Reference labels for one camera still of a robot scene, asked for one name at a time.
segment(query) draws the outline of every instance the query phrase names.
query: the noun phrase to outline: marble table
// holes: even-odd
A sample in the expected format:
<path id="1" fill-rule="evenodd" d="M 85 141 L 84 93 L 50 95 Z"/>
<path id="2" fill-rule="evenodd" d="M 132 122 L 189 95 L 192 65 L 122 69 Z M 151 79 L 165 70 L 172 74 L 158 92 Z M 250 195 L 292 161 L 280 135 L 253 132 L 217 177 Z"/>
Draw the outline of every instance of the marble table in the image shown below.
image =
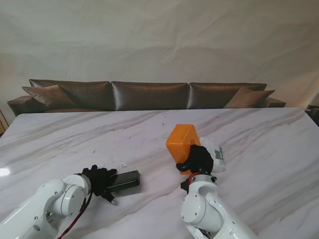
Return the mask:
<path id="1" fill-rule="evenodd" d="M 165 147 L 178 123 L 222 146 L 220 197 L 260 239 L 319 238 L 319 128 L 298 108 L 20 115 L 0 139 L 0 220 L 43 182 L 97 164 L 139 170 L 141 185 L 117 206 L 94 197 L 66 239 L 191 239 Z"/>

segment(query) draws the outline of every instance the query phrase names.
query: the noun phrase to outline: sofa cushion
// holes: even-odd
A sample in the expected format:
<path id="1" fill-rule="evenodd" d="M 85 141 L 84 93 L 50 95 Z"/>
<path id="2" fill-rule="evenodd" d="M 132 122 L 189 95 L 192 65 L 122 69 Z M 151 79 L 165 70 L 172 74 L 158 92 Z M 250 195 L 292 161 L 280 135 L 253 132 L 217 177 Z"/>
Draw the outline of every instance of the sofa cushion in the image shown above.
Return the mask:
<path id="1" fill-rule="evenodd" d="M 57 85 L 43 88 L 22 87 L 22 89 L 49 109 L 67 109 L 77 107 L 63 89 Z"/>
<path id="2" fill-rule="evenodd" d="M 274 91 L 252 91 L 241 87 L 224 108 L 254 108 L 255 105 L 264 101 L 273 92 Z"/>
<path id="3" fill-rule="evenodd" d="M 99 112 L 104 111 L 100 109 L 86 109 L 86 108 L 73 108 L 73 109 L 53 109 L 47 110 L 44 113 L 66 113 L 66 112 Z"/>
<path id="4" fill-rule="evenodd" d="M 188 109 L 221 109 L 234 97 L 240 87 L 263 91 L 261 83 L 190 83 Z"/>
<path id="5" fill-rule="evenodd" d="M 29 80 L 31 86 L 48 87 L 58 85 L 69 95 L 71 100 L 82 108 L 97 108 L 113 111 L 114 101 L 111 84 L 108 81 L 74 82 L 54 80 Z"/>
<path id="6" fill-rule="evenodd" d="M 117 111 L 186 109 L 187 83 L 136 83 L 113 81 Z"/>

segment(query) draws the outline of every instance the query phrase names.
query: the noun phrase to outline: orange block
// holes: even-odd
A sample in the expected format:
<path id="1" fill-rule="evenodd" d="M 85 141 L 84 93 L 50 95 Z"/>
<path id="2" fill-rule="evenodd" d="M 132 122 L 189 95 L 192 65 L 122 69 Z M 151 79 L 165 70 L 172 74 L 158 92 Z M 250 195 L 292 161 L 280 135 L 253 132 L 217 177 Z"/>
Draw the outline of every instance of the orange block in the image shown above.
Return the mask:
<path id="1" fill-rule="evenodd" d="M 190 146 L 201 145 L 195 126 L 192 124 L 177 124 L 166 141 L 166 147 L 176 163 L 184 163 L 190 151 Z M 191 174 L 188 170 L 181 174 Z"/>

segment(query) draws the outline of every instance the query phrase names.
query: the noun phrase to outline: white backdrop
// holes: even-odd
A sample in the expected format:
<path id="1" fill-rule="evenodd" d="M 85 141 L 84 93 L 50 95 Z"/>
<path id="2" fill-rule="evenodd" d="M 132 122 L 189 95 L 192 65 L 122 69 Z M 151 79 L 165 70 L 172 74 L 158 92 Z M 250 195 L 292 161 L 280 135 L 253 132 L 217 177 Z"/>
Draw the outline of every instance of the white backdrop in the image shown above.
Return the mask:
<path id="1" fill-rule="evenodd" d="M 0 109 L 28 79 L 319 89 L 319 0 L 0 0 Z"/>

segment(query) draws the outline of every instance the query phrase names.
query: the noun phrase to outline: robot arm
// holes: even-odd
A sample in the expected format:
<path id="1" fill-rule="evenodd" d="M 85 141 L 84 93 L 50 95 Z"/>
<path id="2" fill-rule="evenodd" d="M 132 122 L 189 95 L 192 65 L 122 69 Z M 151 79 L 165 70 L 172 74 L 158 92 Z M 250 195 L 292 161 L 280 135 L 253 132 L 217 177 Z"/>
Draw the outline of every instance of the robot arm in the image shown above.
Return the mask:
<path id="1" fill-rule="evenodd" d="M 250 228 L 217 196 L 217 186 L 211 178 L 210 175 L 201 174 L 191 179 L 181 212 L 188 230 L 197 239 L 210 238 L 211 233 L 215 234 L 214 239 L 257 239 Z"/>
<path id="2" fill-rule="evenodd" d="M 21 203 L 0 223 L 0 235 L 6 239 L 53 239 L 66 217 L 81 209 L 91 189 L 85 175 L 53 179 Z"/>
<path id="3" fill-rule="evenodd" d="M 191 145 L 187 161 L 176 166 L 182 172 L 190 170 L 193 173 L 181 183 L 181 188 L 187 191 L 181 217 L 194 238 L 257 239 L 218 197 L 216 178 L 210 175 L 213 159 L 205 147 Z"/>

